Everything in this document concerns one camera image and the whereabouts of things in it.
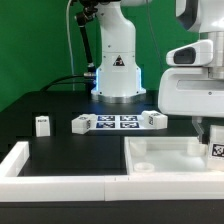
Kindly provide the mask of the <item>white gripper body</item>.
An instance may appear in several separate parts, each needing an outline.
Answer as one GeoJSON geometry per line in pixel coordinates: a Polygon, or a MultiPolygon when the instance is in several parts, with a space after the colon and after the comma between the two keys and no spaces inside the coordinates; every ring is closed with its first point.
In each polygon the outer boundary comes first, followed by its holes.
{"type": "Polygon", "coordinates": [[[158,107],[168,115],[224,117],[224,81],[207,68],[170,68],[160,81],[158,107]]]}

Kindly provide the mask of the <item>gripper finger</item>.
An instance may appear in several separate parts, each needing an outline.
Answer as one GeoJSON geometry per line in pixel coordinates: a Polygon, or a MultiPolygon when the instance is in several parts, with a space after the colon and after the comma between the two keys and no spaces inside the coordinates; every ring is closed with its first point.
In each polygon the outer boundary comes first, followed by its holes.
{"type": "Polygon", "coordinates": [[[203,118],[199,116],[192,117],[192,125],[198,134],[199,142],[203,141],[204,129],[202,127],[203,118]]]}

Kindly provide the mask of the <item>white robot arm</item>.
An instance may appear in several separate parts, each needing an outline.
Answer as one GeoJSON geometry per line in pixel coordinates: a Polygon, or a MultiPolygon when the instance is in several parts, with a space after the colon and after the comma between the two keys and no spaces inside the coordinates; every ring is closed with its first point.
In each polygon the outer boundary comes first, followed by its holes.
{"type": "MultiPolygon", "coordinates": [[[[95,100],[129,103],[145,95],[141,70],[135,62],[135,26],[122,12],[152,0],[78,0],[83,11],[76,15],[83,28],[100,23],[102,62],[96,70],[95,100]]],[[[224,0],[175,0],[176,19],[190,32],[205,39],[167,53],[170,66],[161,78],[158,107],[169,115],[192,118],[198,133],[202,117],[224,117],[224,0]]]]}

